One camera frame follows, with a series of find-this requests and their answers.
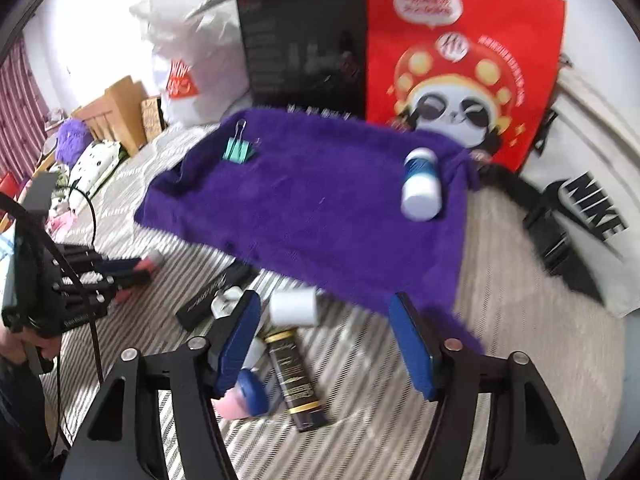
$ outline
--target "screw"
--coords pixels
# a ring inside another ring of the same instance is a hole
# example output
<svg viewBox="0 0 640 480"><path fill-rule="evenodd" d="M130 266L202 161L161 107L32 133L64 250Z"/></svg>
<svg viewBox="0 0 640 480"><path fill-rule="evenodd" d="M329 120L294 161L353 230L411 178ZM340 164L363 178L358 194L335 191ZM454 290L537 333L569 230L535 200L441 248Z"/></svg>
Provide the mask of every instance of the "screw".
<svg viewBox="0 0 640 480"><path fill-rule="evenodd" d="M460 339L447 339L444 342L444 348L451 350L452 352L460 352L463 349L462 341Z"/></svg>
<svg viewBox="0 0 640 480"><path fill-rule="evenodd" d="M200 336L192 337L187 341L187 346L191 350L200 350L201 348L204 348L206 344L207 340Z"/></svg>
<svg viewBox="0 0 640 480"><path fill-rule="evenodd" d="M138 356L138 351L135 348L127 348L126 350L122 351L122 354L120 354L120 358L123 361L133 361L133 359L135 359Z"/></svg>
<svg viewBox="0 0 640 480"><path fill-rule="evenodd" d="M528 365L529 364L529 356L524 352L514 352L513 353L513 362L519 365Z"/></svg>

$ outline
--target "pillow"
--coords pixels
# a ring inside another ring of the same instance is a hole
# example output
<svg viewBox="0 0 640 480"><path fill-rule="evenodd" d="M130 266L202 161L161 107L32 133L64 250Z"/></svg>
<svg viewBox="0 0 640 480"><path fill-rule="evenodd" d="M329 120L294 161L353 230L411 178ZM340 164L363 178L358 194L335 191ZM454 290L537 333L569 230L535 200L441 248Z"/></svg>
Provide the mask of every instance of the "pillow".
<svg viewBox="0 0 640 480"><path fill-rule="evenodd" d="M111 176L126 152L119 142L94 140L82 153L69 175L69 186L79 189L91 198ZM69 191L69 207L79 212L85 203L82 194Z"/></svg>

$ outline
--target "curtain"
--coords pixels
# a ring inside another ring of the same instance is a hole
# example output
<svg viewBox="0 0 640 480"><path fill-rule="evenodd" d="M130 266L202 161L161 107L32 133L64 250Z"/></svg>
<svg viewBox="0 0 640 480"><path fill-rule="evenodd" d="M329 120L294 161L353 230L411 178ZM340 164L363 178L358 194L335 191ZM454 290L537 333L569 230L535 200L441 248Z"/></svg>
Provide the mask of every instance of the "curtain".
<svg viewBox="0 0 640 480"><path fill-rule="evenodd" d="M0 67L0 175L30 177L46 139L48 112L31 72L22 35Z"/></svg>

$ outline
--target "person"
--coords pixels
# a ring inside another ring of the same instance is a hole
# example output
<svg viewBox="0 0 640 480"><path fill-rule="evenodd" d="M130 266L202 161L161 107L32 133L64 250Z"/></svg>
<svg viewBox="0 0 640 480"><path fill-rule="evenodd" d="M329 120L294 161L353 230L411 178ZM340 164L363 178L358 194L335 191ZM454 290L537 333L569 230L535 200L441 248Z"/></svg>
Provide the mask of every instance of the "person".
<svg viewBox="0 0 640 480"><path fill-rule="evenodd" d="M63 460L53 458L44 391L29 368L25 344L53 359L61 338L43 339L30 329L12 333L0 321L0 471L11 480L54 480Z"/></svg>

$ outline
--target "black cable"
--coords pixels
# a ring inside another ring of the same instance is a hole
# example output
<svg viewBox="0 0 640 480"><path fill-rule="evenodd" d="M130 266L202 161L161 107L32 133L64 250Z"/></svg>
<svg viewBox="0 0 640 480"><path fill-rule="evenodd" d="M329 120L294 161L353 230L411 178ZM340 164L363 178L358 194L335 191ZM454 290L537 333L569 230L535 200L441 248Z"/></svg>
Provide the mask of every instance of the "black cable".
<svg viewBox="0 0 640 480"><path fill-rule="evenodd" d="M91 237L91 248L94 249L95 248L95 234L96 231L98 230L98 222L95 216L95 209L94 209L94 204L93 202L91 202L91 199L89 198L89 196L87 195L87 193L85 193L84 191L82 191L81 189L78 189L77 187L74 186L57 186L56 189L68 189L69 192L69 196L71 196L71 191L77 191L78 193L80 193L84 199L86 200L86 202L89 205L89 209L91 209L91 218L94 222L94 234Z"/></svg>
<svg viewBox="0 0 640 480"><path fill-rule="evenodd" d="M51 237L47 234L44 228L39 225L36 221L34 221L31 214L23 208L19 203L17 203L12 198L9 198L7 195L0 193L0 209L6 211L14 217L16 221L20 221L23 224L27 225L31 231L31 233L42 243L44 248L53 256L60 269L69 277L71 282L76 286L80 296L82 297L82 302L85 307L85 313L89 320L89 329L91 331L91 340L94 345L94 359L95 359L95 371L98 375L98 382L100 386L104 382L104 375L102 373L102 361L100 358L100 343L98 341L98 331L95 327L95 315L94 311L91 308L91 302L89 300L89 294L87 290L84 288L84 284L80 281L80 277L73 270L73 267L69 264L66 258L62 255L57 245L51 239Z"/></svg>

